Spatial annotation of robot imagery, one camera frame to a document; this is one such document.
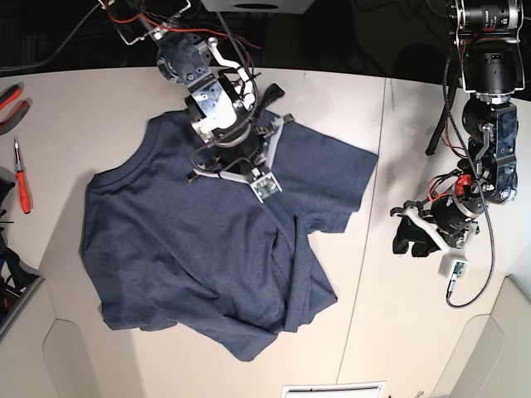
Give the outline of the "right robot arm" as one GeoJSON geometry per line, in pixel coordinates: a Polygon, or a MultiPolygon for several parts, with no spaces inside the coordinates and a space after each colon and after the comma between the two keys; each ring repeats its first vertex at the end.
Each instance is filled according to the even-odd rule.
{"type": "Polygon", "coordinates": [[[103,8],[117,28],[138,25],[139,40],[151,38],[161,74],[186,87],[186,115],[202,140],[190,156],[188,180],[223,178],[250,183],[271,172],[285,121],[264,124],[266,108],[285,92],[256,85],[252,60],[243,40],[228,32],[185,27],[179,19],[191,7],[178,6],[170,17],[149,12],[142,1],[105,1],[103,8]]]}

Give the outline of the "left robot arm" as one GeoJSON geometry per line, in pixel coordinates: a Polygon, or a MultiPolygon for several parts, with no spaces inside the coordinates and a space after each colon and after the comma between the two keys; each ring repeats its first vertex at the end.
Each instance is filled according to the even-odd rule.
{"type": "Polygon", "coordinates": [[[406,201],[391,210],[400,218],[392,242],[396,255],[427,257],[441,249],[436,237],[461,249],[473,223],[489,204],[504,204],[517,193],[517,107],[511,97],[525,87],[519,31],[524,24],[520,1],[449,1],[446,4],[455,50],[443,75],[444,108],[426,155],[458,130],[451,116],[457,90],[469,99],[461,115],[468,137],[451,151],[456,169],[431,179],[422,201],[406,201]],[[429,236],[433,231],[435,237],[429,236]]]}

